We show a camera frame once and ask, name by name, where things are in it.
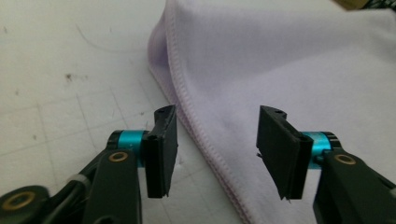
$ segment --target folded fabric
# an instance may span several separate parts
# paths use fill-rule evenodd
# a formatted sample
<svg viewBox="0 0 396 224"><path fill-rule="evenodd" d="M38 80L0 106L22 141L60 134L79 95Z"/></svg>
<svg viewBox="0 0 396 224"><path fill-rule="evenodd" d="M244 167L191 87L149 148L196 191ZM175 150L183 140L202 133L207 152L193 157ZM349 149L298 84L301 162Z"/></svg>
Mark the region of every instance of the folded fabric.
<svg viewBox="0 0 396 224"><path fill-rule="evenodd" d="M316 222L320 171L308 172L302 200L279 199L256 156L260 105L286 111L299 131L335 133L347 152L396 182L390 10L303 13L168 0L148 59L245 223Z"/></svg>

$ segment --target blue metallic cylinder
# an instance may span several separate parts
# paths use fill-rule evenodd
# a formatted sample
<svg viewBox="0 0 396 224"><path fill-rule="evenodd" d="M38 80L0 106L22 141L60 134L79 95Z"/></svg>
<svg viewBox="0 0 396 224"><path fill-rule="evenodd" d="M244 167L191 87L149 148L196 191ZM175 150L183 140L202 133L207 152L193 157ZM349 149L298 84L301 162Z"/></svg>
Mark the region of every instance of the blue metallic cylinder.
<svg viewBox="0 0 396 224"><path fill-rule="evenodd" d="M143 158L140 153L142 137L144 131L131 131L131 130L124 130L120 134L118 148L119 149L129 149L134 152L137 157L137 166L143 167Z"/></svg>
<svg viewBox="0 0 396 224"><path fill-rule="evenodd" d="M308 169L320 169L320 166L315 163L314 159L316 157L320 157L323 150L332 149L332 145L329 139L327 138L326 134L320 132L302 132L302 134L314 140L314 145L312 146L311 152L311 160L309 161Z"/></svg>

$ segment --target white table surface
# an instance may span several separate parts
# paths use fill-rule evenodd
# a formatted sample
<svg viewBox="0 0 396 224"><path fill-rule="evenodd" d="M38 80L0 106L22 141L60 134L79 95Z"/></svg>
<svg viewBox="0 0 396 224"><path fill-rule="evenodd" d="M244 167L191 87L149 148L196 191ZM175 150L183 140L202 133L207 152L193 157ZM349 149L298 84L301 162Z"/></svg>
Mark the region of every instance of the white table surface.
<svg viewBox="0 0 396 224"><path fill-rule="evenodd" d="M220 1L235 7L339 10L330 1ZM164 1L0 2L0 195L51 194L117 129L151 129L168 105L148 70L147 43ZM178 125L169 198L148 199L144 223L241 223L201 153Z"/></svg>

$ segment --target brass screw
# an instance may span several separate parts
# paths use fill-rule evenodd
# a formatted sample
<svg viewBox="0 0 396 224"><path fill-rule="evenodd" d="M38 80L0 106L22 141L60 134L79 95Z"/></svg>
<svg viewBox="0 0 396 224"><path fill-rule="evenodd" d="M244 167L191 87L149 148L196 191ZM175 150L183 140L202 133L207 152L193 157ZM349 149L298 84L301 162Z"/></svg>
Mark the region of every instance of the brass screw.
<svg viewBox="0 0 396 224"><path fill-rule="evenodd" d="M128 158L128 154L125 152L115 152L108 157L110 161L114 161L114 162L125 161L127 158Z"/></svg>
<svg viewBox="0 0 396 224"><path fill-rule="evenodd" d="M355 165L356 164L356 161L347 155L338 154L338 155L335 155L334 157L337 161L339 161L343 164L346 164L346 165Z"/></svg>
<svg viewBox="0 0 396 224"><path fill-rule="evenodd" d="M32 191L25 191L17 193L9 197L2 205L3 210L14 211L28 205L35 198L35 193Z"/></svg>

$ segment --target cloth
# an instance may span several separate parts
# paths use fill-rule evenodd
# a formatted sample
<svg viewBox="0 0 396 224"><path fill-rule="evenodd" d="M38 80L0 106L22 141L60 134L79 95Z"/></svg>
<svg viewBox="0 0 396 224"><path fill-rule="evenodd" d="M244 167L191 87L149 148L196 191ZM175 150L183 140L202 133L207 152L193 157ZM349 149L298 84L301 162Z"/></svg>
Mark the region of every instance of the cloth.
<svg viewBox="0 0 396 224"><path fill-rule="evenodd" d="M396 181L396 20L390 10L288 12L168 0L149 68L245 223L315 223L320 171L281 201L256 156L260 105L335 133Z"/></svg>

